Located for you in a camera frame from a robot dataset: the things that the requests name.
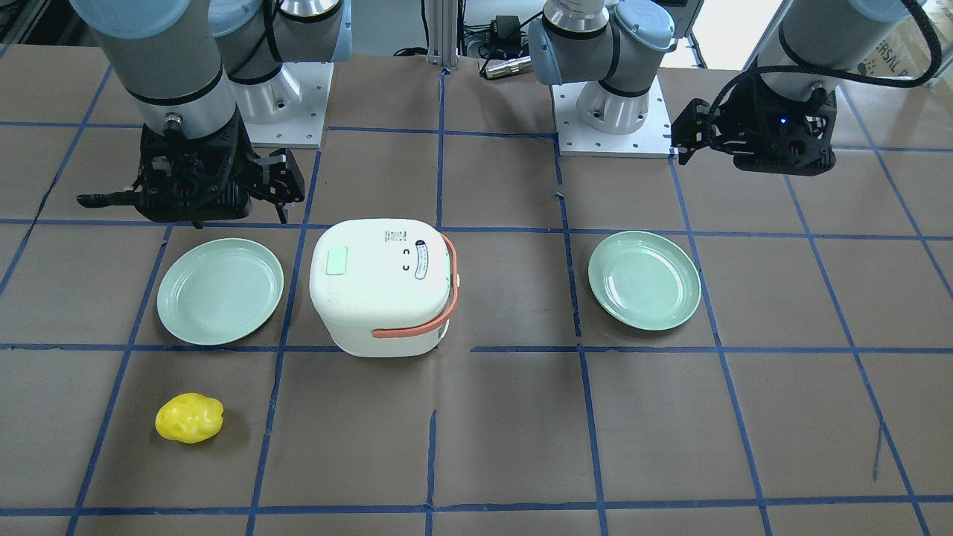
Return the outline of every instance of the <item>round plate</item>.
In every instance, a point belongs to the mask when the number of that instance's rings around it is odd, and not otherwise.
[[[643,231],[617,233],[596,246],[589,285],[610,315],[653,331],[685,323],[701,298],[692,259],[670,240]]]
[[[284,290],[281,263],[265,246],[222,238],[177,260],[159,284],[159,318],[192,344],[239,340],[265,323]]]

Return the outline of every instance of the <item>metal base plate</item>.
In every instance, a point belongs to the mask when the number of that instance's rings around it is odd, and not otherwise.
[[[641,128],[631,134],[606,134],[590,127],[576,112],[576,99],[586,82],[553,86],[553,108],[559,132],[559,153],[577,156],[668,158],[672,151],[671,123],[656,77],[649,89],[649,111]]]
[[[296,113],[275,123],[246,123],[248,136],[258,147],[320,149],[324,118],[331,94],[333,63],[288,63],[301,84],[302,101]]]

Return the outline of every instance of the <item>white cooler box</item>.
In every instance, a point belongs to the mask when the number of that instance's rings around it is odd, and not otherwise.
[[[335,343],[363,358],[432,350],[456,308],[456,250],[412,219],[354,219],[314,247],[311,299]]]

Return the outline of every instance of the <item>red handle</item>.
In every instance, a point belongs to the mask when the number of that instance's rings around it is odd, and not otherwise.
[[[459,286],[459,273],[456,269],[456,248],[449,238],[442,233],[440,236],[443,237],[443,241],[447,243],[447,251],[450,252],[450,290],[454,293],[454,296],[450,300],[450,304],[447,305],[447,308],[443,310],[443,313],[441,313],[440,316],[418,326],[393,329],[375,329],[372,332],[375,339],[399,339],[403,337],[416,337],[417,335],[423,335],[427,332],[437,329],[454,313],[454,309],[456,309],[456,299],[460,296],[460,293],[457,290],[457,287]]]

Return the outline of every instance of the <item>plate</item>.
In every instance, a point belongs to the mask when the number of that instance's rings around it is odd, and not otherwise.
[[[265,323],[284,290],[281,263],[244,238],[206,242],[179,258],[159,284],[159,318],[192,344],[239,340]]]
[[[589,285],[610,315],[651,331],[685,323],[701,299],[692,259],[672,241],[643,231],[600,242],[589,259]]]

